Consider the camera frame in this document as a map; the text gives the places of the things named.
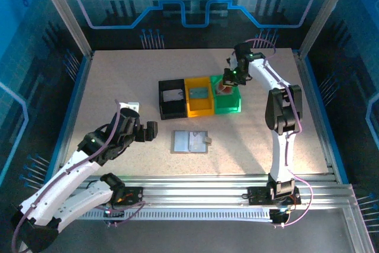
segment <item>purple cable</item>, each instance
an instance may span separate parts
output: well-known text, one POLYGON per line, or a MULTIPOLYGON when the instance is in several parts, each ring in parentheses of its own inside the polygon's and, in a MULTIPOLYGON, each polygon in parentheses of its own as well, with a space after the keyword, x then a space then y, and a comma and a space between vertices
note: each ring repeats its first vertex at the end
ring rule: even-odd
MULTIPOLYGON (((287 156, 288 156, 288 139, 289 139, 293 134, 301 133, 301 132, 303 131, 303 127, 301 126, 300 118, 298 117, 298 114, 297 114, 297 111, 296 111, 296 107, 295 107, 295 103, 294 103, 294 99, 293 99, 293 97, 292 97, 292 94, 291 94, 291 91, 290 91, 289 87, 286 86, 286 84, 284 84, 284 83, 280 80, 280 78, 277 77, 276 74, 275 74, 275 73, 274 73, 269 67, 267 67, 267 65, 266 65, 267 60, 270 59, 270 58, 272 58, 273 56, 275 56, 275 54, 277 53, 277 50, 276 50, 274 44, 271 43, 271 42, 268 41, 268 40, 260 39, 260 38, 249 39, 249 40, 246 40, 245 43, 248 43, 248 42, 251 42, 251 41, 252 41, 252 42, 256 42, 256 41, 258 41, 258 40, 259 40, 259 41, 262 41, 262 42, 264 42, 264 43, 268 43, 268 44, 271 46, 271 48, 274 49, 274 53, 273 53, 272 55, 270 55, 270 56, 268 56, 268 57, 266 57, 266 58, 264 59, 264 63, 263 63, 263 64, 264 64, 264 68, 265 68, 265 69, 266 69, 266 70, 272 75, 272 77, 275 78, 275 80, 276 80, 281 86, 283 86, 283 87, 285 88, 285 91, 286 91, 287 94, 288 94, 288 98, 290 99, 290 105, 291 105, 291 108, 292 108, 292 112, 294 113, 295 120, 296 120, 296 123, 298 124, 298 128, 299 128, 299 131, 298 131, 298 132, 292 132, 292 133, 287 137, 287 142, 286 142, 286 144, 285 144, 285 166, 288 166, 288 164, 287 164, 287 156)), ((292 176, 293 176, 295 179, 299 180, 300 182, 305 183, 305 185, 307 185, 307 186, 309 187, 309 190, 310 190, 310 201, 309 201, 309 204, 308 204, 307 208, 305 209, 304 213, 303 213, 298 219, 294 220, 293 222, 290 222, 290 223, 286 223, 286 224, 284 224, 283 227, 284 227, 284 226, 288 226, 288 225, 293 225, 294 223, 297 223, 300 219, 302 219, 302 218, 306 215, 306 213, 309 211, 309 208, 310 208, 310 206, 311 206, 311 204, 312 204, 312 200, 313 200, 313 189, 312 189, 311 185, 310 185, 307 181, 305 181, 305 180, 299 178, 298 176, 296 176, 295 174, 293 174, 289 169, 288 169, 288 171, 292 174, 292 176)))
POLYGON ((140 206, 130 217, 128 217, 127 219, 121 221, 121 222, 116 222, 116 223, 109 223, 108 226, 114 226, 115 228, 117 227, 117 225, 122 225, 123 223, 126 223, 128 222, 129 220, 131 220, 132 218, 134 218, 140 211, 141 209, 144 207, 144 205, 146 204, 145 201, 139 201, 138 203, 135 203, 135 204, 132 204, 131 206, 127 206, 123 209, 117 209, 117 210, 111 210, 111 209, 106 209, 105 207, 96 207, 96 209, 99 209, 99 210, 108 210, 109 212, 111 213, 119 213, 119 212, 123 212, 125 210, 128 210, 128 209, 132 209, 133 207, 135 206, 140 206))
MULTIPOLYGON (((62 179, 65 175, 68 175, 71 171, 73 171, 74 169, 76 169, 77 167, 81 166, 82 164, 90 161, 92 158, 96 157, 97 155, 99 155, 108 145, 109 143, 111 142, 113 136, 114 136, 114 133, 116 132, 116 128, 117 128, 117 125, 118 125, 118 121, 120 120, 120 103, 115 100, 116 104, 117 104, 117 114, 116 114, 116 120, 115 120, 115 123, 114 123, 114 126, 113 126, 113 129, 108 137, 108 139, 105 141, 105 143, 95 152, 93 153, 92 155, 90 155, 89 157, 87 157, 86 159, 78 162, 77 164, 74 164, 72 165, 70 168, 68 168, 66 170, 66 172, 63 172, 61 173, 60 175, 58 175, 58 177, 56 177, 49 185, 46 186, 46 188, 42 191, 42 193, 40 194, 40 196, 38 198, 36 198, 36 200, 34 201, 33 204, 31 204, 30 208, 25 212, 25 214, 22 216, 22 218, 20 219, 20 221, 18 222, 18 225, 16 226, 15 230, 14 230, 14 233, 13 233, 13 237, 12 237, 12 252, 13 253, 17 253, 17 249, 16 249, 16 241, 17 241, 17 236, 18 236, 18 233, 20 231, 20 227, 21 225, 24 223, 24 221, 26 220, 26 218, 28 217, 28 215, 31 213, 32 210, 34 210, 38 203, 40 202, 40 200, 46 195, 46 193, 57 183, 59 182, 60 179, 62 179)), ((19 253, 26 253, 29 249, 26 249, 26 250, 23 250, 19 253)))

